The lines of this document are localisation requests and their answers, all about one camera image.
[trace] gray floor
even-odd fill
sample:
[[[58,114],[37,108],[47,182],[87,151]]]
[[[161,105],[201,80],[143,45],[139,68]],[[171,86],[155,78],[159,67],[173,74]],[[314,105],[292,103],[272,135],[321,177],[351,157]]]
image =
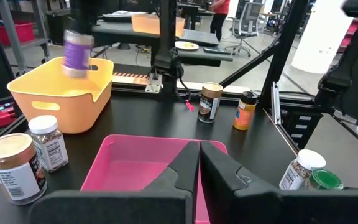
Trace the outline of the gray floor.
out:
[[[210,18],[204,18],[198,30],[209,31]],[[237,44],[229,31],[231,22],[226,21],[223,27],[223,39],[221,47]],[[268,34],[260,34],[258,37],[248,38],[246,42],[251,48],[251,58],[245,52],[234,56],[233,62],[223,62],[220,67],[186,66],[184,81],[186,82],[219,82],[232,72],[244,66],[252,58],[258,56],[266,48],[274,37]],[[317,93],[317,83],[322,74],[312,74],[297,70],[291,66],[292,58],[296,52],[299,39],[293,43],[287,64],[280,79],[281,91],[306,91],[311,94]],[[63,48],[51,46],[51,58],[63,55]],[[12,50],[6,49],[7,57],[11,64],[16,64]],[[107,51],[108,59],[115,63],[130,65],[150,65],[149,55],[137,56],[135,46],[130,50],[118,50],[112,48]],[[25,51],[25,59],[28,66],[39,66],[43,59],[40,47],[34,47]],[[270,62],[264,61],[256,68],[245,74],[233,83],[235,86],[247,86],[253,90],[261,90],[269,69]],[[326,168],[337,174],[346,186],[358,187],[358,140],[329,115],[325,115],[318,124],[315,132],[309,140],[308,149],[321,153],[327,160]]]

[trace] office chair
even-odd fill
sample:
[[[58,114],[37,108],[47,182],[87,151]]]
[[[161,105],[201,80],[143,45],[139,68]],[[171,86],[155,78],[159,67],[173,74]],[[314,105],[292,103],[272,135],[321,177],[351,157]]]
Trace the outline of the office chair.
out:
[[[236,54],[236,50],[240,53],[240,50],[248,52],[248,57],[251,57],[251,51],[249,48],[244,47],[242,43],[245,43],[245,38],[258,36],[258,18],[262,10],[263,4],[255,2],[247,2],[242,10],[240,19],[230,17],[233,20],[231,32],[232,35],[240,39],[240,44],[225,47],[225,49],[233,49],[233,55]]]

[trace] jar lid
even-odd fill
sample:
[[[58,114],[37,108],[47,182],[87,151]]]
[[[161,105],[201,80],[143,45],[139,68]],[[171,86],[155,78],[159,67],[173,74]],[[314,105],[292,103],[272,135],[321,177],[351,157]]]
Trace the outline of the jar lid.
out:
[[[0,159],[15,156],[25,151],[32,144],[28,134],[15,133],[0,137]]]
[[[320,185],[320,189],[325,190],[342,190],[343,184],[340,178],[330,171],[323,169],[316,169],[309,177],[310,182]]]
[[[248,105],[255,105],[258,99],[258,95],[251,91],[245,91],[240,96],[240,100]]]
[[[33,134],[47,134],[57,129],[57,118],[52,115],[42,115],[30,120],[29,128]]]
[[[320,169],[326,165],[326,160],[323,156],[309,149],[300,150],[296,160],[308,170]]]

